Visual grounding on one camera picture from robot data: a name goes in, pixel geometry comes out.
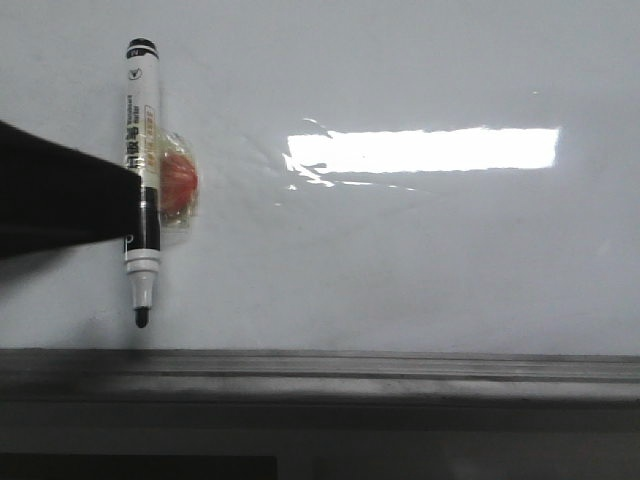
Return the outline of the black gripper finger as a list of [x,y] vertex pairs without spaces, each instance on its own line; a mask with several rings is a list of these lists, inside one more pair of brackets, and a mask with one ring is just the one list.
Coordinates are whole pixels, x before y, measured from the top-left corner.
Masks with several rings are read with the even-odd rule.
[[140,179],[124,167],[1,123],[1,256],[124,237]]

